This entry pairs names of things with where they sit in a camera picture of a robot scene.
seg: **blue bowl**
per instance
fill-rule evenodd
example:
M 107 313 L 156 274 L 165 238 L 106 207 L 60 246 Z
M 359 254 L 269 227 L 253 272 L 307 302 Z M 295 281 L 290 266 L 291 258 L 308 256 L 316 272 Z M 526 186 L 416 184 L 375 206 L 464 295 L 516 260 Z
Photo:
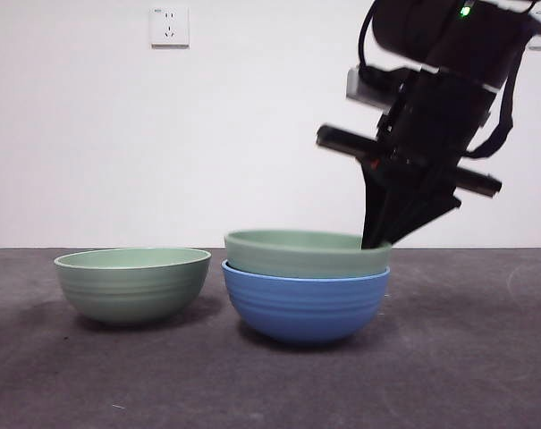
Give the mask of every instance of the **blue bowl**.
M 342 279 L 299 279 L 246 273 L 223 262 L 232 305 L 255 330 L 275 340 L 308 345 L 339 340 L 376 315 L 385 294 L 383 273 Z

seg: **green indicator light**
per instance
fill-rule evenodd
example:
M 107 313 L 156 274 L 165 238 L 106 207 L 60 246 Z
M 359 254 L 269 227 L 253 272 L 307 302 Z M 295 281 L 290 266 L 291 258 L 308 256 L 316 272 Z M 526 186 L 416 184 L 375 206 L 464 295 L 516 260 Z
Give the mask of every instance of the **green indicator light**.
M 470 6 L 463 6 L 461 8 L 461 11 L 460 11 L 460 14 L 463 18 L 465 18 L 466 16 L 468 16 L 470 13 Z

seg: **black cable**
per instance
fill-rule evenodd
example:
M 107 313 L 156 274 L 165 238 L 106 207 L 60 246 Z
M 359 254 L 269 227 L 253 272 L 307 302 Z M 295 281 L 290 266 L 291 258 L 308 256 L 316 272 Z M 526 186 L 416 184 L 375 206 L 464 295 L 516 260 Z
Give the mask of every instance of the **black cable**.
M 371 22 L 371 19 L 374 16 L 374 12 L 376 11 L 376 6 L 377 6 L 378 1 L 379 0 L 374 0 L 374 3 L 371 4 L 368 14 L 366 15 L 366 19 L 363 21 L 363 24 L 361 24 L 361 31 L 359 32 L 359 39 L 358 39 L 358 56 L 359 56 L 360 68 L 366 66 L 366 55 L 364 53 L 366 33 L 368 32 L 369 23 Z
M 530 11 L 532 11 L 532 9 L 537 5 L 538 2 L 541 2 L 541 0 L 533 0 L 528 9 L 523 13 L 529 13 Z
M 519 74 L 520 62 L 524 54 L 526 44 L 523 45 L 520 51 L 514 57 L 509 77 L 504 85 L 503 101 L 501 103 L 501 112 L 499 115 L 499 123 L 493 130 L 490 137 L 481 143 L 475 150 L 465 152 L 463 156 L 467 158 L 488 158 L 499 150 L 506 141 L 509 132 L 512 130 L 512 99 L 514 96 L 514 87 Z

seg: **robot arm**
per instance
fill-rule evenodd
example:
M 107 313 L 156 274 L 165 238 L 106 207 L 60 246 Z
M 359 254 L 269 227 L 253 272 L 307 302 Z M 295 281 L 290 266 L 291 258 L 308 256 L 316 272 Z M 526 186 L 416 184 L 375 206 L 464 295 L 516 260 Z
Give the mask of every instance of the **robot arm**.
M 383 71 L 366 64 L 370 21 L 384 49 L 423 64 Z M 512 92 L 526 44 L 541 35 L 528 11 L 482 0 L 375 0 L 359 37 L 360 65 L 348 98 L 384 110 L 376 139 L 324 125 L 319 146 L 355 156 L 366 183 L 363 248 L 394 243 L 461 205 L 456 188 L 492 197 L 498 180 L 460 168 L 487 157 L 512 128 Z M 467 147 L 506 81 L 499 124 L 475 151 Z

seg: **green bowl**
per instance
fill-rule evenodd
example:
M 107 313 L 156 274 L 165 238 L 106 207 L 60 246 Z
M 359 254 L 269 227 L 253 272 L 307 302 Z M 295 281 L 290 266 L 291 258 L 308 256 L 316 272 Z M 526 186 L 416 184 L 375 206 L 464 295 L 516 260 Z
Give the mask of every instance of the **green bowl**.
M 84 316 L 143 324 L 181 311 L 207 276 L 210 253 L 192 248 L 116 248 L 58 257 L 63 294 Z
M 317 231 L 235 231 L 224 237 L 228 263 L 247 273 L 310 279 L 385 271 L 391 244 L 361 248 L 361 237 Z

